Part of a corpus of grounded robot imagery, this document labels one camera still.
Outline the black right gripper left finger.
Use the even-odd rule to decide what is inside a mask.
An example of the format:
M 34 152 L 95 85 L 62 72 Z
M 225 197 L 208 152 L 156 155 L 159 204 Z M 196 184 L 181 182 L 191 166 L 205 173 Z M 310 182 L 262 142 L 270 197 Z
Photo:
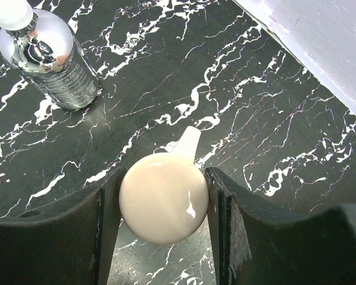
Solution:
M 0 284 L 106 284 L 126 170 L 61 199 L 0 218 Z

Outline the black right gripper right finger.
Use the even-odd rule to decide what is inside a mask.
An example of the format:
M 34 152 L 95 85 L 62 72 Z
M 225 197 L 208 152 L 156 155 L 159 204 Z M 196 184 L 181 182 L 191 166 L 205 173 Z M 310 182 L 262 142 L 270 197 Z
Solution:
M 205 180 L 218 284 L 356 284 L 356 204 L 306 216 L 216 167 L 205 170 Z

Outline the beige pump bottle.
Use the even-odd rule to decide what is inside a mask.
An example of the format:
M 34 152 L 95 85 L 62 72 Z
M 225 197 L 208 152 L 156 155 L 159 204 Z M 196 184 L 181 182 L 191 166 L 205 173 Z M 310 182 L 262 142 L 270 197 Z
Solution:
M 172 245 L 192 236 L 204 221 L 209 192 L 194 164 L 200 136 L 199 129 L 187 127 L 171 152 L 138 160 L 124 176 L 120 213 L 142 240 Z

